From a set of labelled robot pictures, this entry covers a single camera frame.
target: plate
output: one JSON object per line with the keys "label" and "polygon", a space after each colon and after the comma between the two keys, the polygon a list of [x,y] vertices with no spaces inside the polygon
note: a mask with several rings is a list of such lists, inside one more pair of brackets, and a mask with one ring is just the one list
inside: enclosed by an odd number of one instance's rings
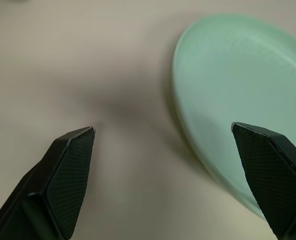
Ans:
{"label": "plate", "polygon": [[173,82],[179,118],[199,159],[237,200],[264,218],[230,126],[268,128],[296,146],[296,39],[244,15],[200,19],[177,44]]}

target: beige table surface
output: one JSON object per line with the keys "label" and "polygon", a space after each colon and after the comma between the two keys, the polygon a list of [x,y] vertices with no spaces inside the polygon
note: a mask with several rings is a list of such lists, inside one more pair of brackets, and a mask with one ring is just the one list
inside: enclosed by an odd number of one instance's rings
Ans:
{"label": "beige table surface", "polygon": [[164,97],[180,33],[218,12],[296,36],[296,0],[0,0],[0,207],[54,138],[94,125],[73,240],[274,240],[194,162]]}

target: mint green plate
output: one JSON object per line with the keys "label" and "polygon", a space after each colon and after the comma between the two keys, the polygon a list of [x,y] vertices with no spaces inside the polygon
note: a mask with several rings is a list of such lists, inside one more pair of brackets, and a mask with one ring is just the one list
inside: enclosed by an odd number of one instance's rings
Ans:
{"label": "mint green plate", "polygon": [[243,15],[206,17],[182,35],[173,77],[178,115],[199,159],[237,200],[263,217],[230,126],[268,128],[296,145],[296,39]]}

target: textured rubber pad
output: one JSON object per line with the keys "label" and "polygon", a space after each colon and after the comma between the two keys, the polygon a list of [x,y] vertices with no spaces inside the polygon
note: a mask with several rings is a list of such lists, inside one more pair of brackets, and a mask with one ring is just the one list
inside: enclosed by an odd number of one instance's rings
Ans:
{"label": "textured rubber pad", "polygon": [[236,124],[232,132],[250,189],[272,231],[281,237],[296,220],[296,171],[268,136],[249,125]]}
{"label": "textured rubber pad", "polygon": [[49,206],[66,239],[72,237],[85,196],[93,141],[91,131],[72,140],[46,193]]}

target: table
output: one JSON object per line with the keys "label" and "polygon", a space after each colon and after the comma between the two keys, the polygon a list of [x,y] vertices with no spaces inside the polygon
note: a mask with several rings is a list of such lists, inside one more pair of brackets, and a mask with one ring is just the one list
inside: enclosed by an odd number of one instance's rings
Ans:
{"label": "table", "polygon": [[296,36],[291,0],[0,0],[0,207],[55,138],[94,125],[72,239],[276,239],[195,160],[169,111],[180,34],[219,12]]}

